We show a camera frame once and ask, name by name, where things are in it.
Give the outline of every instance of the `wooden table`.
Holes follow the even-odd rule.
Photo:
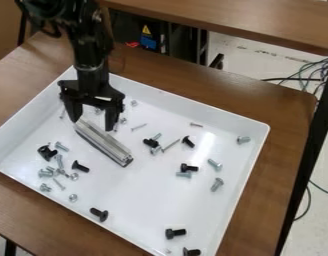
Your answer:
[[[0,61],[0,125],[72,63],[66,39],[36,34]],[[138,49],[120,75],[271,126],[218,255],[273,255],[315,98]],[[147,255],[0,173],[0,234],[37,255]]]

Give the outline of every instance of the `metal frame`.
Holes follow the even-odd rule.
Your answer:
[[[323,94],[310,125],[309,135],[305,144],[303,157],[299,166],[289,206],[286,211],[283,227],[280,233],[275,255],[279,256],[290,232],[304,191],[314,170],[317,158],[328,133],[328,79],[324,85]]]

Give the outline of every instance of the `silver screw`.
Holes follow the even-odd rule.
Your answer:
[[[176,176],[191,179],[192,174],[191,172],[176,172]]]
[[[40,185],[39,189],[42,192],[51,192],[51,188],[48,185],[46,185],[45,183],[42,183],[42,185]]]
[[[236,142],[241,145],[241,144],[244,144],[244,143],[247,143],[247,142],[250,142],[251,141],[251,138],[248,137],[248,136],[239,136],[237,139],[236,139]]]
[[[69,196],[69,201],[72,202],[72,203],[75,203],[78,199],[78,196],[76,194],[71,194]]]
[[[223,180],[220,178],[216,178],[213,186],[210,188],[212,192],[215,192],[220,186],[224,184]]]
[[[175,140],[174,142],[172,142],[171,144],[167,145],[165,148],[162,149],[162,152],[165,153],[165,151],[167,151],[169,148],[173,147],[174,145],[176,145],[178,142],[180,142],[181,139]]]
[[[215,162],[213,159],[208,159],[208,163],[214,167],[215,171],[221,171],[222,164]]]
[[[151,155],[157,155],[158,154],[158,152],[160,151],[162,149],[162,147],[161,146],[158,146],[158,147],[156,147],[156,148],[151,148],[150,149],[150,153],[151,153]]]
[[[147,123],[145,123],[145,124],[141,124],[141,125],[138,125],[138,126],[136,126],[136,127],[131,128],[131,131],[134,132],[135,130],[138,130],[138,129],[140,129],[140,128],[145,127],[146,125],[147,125]]]
[[[56,185],[63,191],[65,190],[65,186],[63,186],[56,178],[52,178],[52,180],[56,183]]]
[[[190,123],[190,126],[201,127],[203,128],[202,124]]]
[[[67,148],[66,146],[64,146],[61,142],[57,141],[55,143],[55,148],[57,149],[62,149],[65,152],[69,152],[69,148]]]

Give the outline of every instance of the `screw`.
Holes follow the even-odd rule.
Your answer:
[[[222,169],[222,164],[215,162],[213,159],[208,159],[208,163],[214,167],[215,171],[220,171]]]
[[[192,171],[192,172],[197,172],[198,167],[197,166],[189,166],[187,164],[181,164],[181,172],[186,172],[186,171]]]
[[[182,140],[182,143],[187,144],[187,145],[188,145],[189,147],[191,147],[191,148],[194,148],[194,147],[195,147],[195,144],[192,143],[191,140],[189,140],[189,136],[185,136],[185,137],[183,138],[183,140]]]
[[[216,178],[213,186],[210,188],[212,192],[215,192],[220,186],[224,184],[223,180],[220,178]]]
[[[136,127],[131,128],[131,131],[134,132],[135,130],[138,130],[138,129],[140,129],[140,128],[145,127],[146,125],[147,125],[147,123],[145,123],[145,124],[141,124],[141,125],[138,125],[138,126],[136,126]]]
[[[105,220],[107,220],[108,217],[108,211],[100,211],[96,208],[90,208],[90,213],[98,216],[100,218],[100,222],[104,222]]]
[[[52,180],[56,183],[56,185],[63,191],[65,190],[65,186],[63,186],[56,178],[52,178]]]
[[[169,144],[168,146],[166,146],[165,148],[162,149],[162,152],[165,153],[169,148],[173,147],[174,145],[176,145],[178,142],[180,141],[180,139],[175,140],[174,142],[172,142],[171,144]]]
[[[195,124],[195,123],[190,123],[190,126],[195,126],[195,127],[201,127],[201,128],[203,128],[203,125],[201,125],[201,124]]]
[[[201,250],[194,249],[194,250],[188,250],[187,248],[183,248],[183,256],[199,256],[201,255]]]
[[[176,172],[176,176],[191,179],[191,172]]]
[[[247,142],[250,142],[251,141],[251,138],[248,137],[248,136],[245,136],[245,137],[242,137],[242,136],[239,136],[237,139],[236,139],[236,142],[241,145],[241,144],[244,144],[244,143],[247,143]]]
[[[183,236],[186,235],[187,231],[185,229],[178,229],[178,230],[172,230],[171,228],[168,228],[165,230],[165,236],[167,239],[172,239],[175,236]]]
[[[71,169],[73,169],[73,170],[74,169],[77,169],[77,170],[80,170],[82,172],[89,172],[89,168],[88,167],[85,167],[83,165],[80,165],[77,160],[75,160],[73,162],[73,164],[71,165]]]
[[[57,141],[55,143],[55,148],[57,149],[62,149],[63,151],[65,152],[68,152],[69,151],[69,148],[67,148],[66,146],[63,146],[61,142]]]

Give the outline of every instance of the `wooden surface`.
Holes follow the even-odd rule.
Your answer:
[[[137,49],[122,75],[271,126],[218,256],[273,255],[315,99],[299,91]],[[0,125],[71,63],[64,39],[38,34],[0,62]],[[37,255],[147,255],[0,174],[0,234]]]
[[[111,8],[328,55],[328,3],[311,0],[100,0]]]

